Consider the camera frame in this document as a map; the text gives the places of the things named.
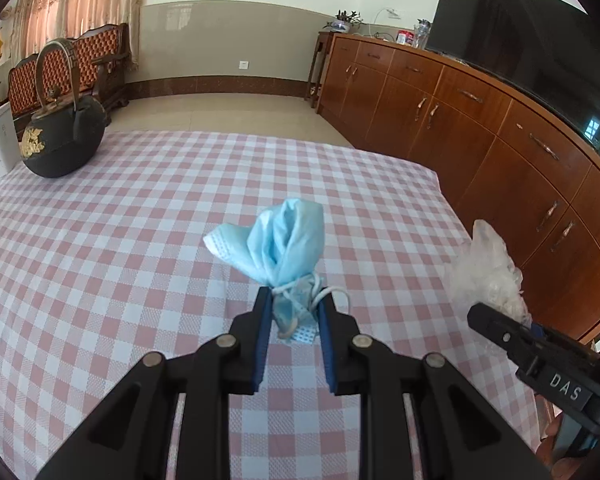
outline floral curtain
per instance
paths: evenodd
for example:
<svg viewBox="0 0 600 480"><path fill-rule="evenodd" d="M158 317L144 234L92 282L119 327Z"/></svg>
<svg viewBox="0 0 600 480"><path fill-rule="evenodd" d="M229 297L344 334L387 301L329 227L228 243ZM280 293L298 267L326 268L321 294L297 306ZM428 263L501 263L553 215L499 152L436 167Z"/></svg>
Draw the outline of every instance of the floral curtain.
<svg viewBox="0 0 600 480"><path fill-rule="evenodd" d="M137 63L141 0L18 0L11 33L13 63L40 52L54 38L77 38L107 23L128 23Z"/></svg>

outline blue face mask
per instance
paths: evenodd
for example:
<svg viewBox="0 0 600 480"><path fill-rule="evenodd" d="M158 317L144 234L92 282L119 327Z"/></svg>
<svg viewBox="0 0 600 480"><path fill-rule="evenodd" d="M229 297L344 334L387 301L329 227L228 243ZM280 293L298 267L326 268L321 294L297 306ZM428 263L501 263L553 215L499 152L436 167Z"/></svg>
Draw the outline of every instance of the blue face mask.
<svg viewBox="0 0 600 480"><path fill-rule="evenodd" d="M320 204L289 198L265 209L252 227L222 224L204 242L214 256L273 289L273 316L281 338L314 341L315 309L324 296L314 273L324 249Z"/></svg>

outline screw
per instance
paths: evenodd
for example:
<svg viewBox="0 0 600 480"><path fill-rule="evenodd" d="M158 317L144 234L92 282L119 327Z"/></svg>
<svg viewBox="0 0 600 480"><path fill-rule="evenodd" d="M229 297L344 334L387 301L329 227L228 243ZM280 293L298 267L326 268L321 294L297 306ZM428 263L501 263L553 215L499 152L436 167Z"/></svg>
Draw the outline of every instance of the screw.
<svg viewBox="0 0 600 480"><path fill-rule="evenodd" d="M144 357L142 358L142 364L148 368L159 365L161 361L162 355L158 352L149 352L148 354L144 354Z"/></svg>
<svg viewBox="0 0 600 480"><path fill-rule="evenodd" d="M222 334L218 336L218 339L216 339L216 344L220 348L231 348L233 345L235 345L235 341L235 337L231 334Z"/></svg>
<svg viewBox="0 0 600 480"><path fill-rule="evenodd" d="M425 361L431 368L442 368L445 365L445 357L442 354L433 352L425 357Z"/></svg>
<svg viewBox="0 0 600 480"><path fill-rule="evenodd" d="M374 340L370 336L365 334L358 334L353 336L352 339L353 346L357 346L358 348L369 348L373 341Z"/></svg>

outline kettle handle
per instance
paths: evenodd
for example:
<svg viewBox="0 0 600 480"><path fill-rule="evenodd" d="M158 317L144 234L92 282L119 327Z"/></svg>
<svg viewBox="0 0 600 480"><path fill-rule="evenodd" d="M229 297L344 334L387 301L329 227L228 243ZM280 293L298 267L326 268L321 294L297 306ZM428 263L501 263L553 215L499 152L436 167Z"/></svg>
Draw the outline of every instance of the kettle handle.
<svg viewBox="0 0 600 480"><path fill-rule="evenodd" d="M71 81L71 92L74 95L74 112L78 109L78 98L80 90L80 68L78 66L78 59L75 56L74 46L72 42L67 38L57 38L56 40L49 41L38 54L36 59L36 94L42 105L42 112L46 112L47 100L44 95L44 86L42 83L42 73L44 67L45 55L51 50L60 49L64 54L67 65L69 66L69 76Z"/></svg>

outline television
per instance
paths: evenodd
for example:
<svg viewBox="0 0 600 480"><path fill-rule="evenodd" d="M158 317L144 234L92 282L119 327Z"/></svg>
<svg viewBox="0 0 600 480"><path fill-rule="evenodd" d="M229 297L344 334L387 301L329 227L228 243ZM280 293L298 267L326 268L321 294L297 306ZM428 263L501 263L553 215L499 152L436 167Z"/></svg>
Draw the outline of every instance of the television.
<svg viewBox="0 0 600 480"><path fill-rule="evenodd" d="M427 50L512 85L600 146L600 34L562 0L439 0Z"/></svg>

